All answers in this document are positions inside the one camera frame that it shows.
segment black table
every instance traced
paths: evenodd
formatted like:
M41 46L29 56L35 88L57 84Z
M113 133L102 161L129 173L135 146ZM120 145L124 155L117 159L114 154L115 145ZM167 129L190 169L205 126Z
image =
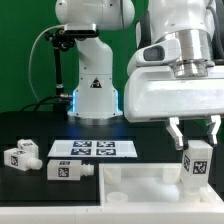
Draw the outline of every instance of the black table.
M0 114L0 206L82 206L99 205L98 165L116 163L181 162L164 122L131 124L125 119L107 126L86 126L66 120L53 112L6 112ZM188 139L207 140L206 130L194 121L181 122ZM20 139L32 139L39 146L43 168L19 171L4 166L4 150L14 148ZM138 158L85 158L95 165L95 175L81 181L47 181L48 152L54 140L133 140ZM224 199L224 145L214 149L210 185Z

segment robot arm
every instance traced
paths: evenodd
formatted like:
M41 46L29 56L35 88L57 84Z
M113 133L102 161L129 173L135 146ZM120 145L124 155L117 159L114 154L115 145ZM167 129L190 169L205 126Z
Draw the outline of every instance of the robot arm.
M58 0L56 15L64 33L73 35L79 52L79 84L69 119L107 124L122 115L112 84L113 52L95 36L97 30L119 30L134 19L131 0Z
M99 30L123 28L120 0L58 0L56 15L62 24L96 24ZM134 6L123 0L124 27L134 19Z

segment white cube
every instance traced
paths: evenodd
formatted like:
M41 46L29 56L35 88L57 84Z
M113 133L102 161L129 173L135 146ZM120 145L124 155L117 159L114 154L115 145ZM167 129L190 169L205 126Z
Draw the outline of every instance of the white cube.
M39 158L39 148L31 139L21 139L17 142L17 147L27 152L35 153L35 157Z
M183 153L181 180L185 188L206 187L213 148L204 141L191 140Z

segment white cylinder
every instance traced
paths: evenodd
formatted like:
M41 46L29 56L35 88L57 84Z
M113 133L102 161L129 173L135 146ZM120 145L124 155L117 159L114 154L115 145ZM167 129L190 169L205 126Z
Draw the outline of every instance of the white cylinder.
M180 194L181 202L200 202L200 200L199 188L184 189L184 192Z
M80 169L80 176L93 176L94 174L94 166L93 165L85 165L83 164Z
M43 162L37 158L30 158L27 161L27 167L32 170L39 170L43 165Z

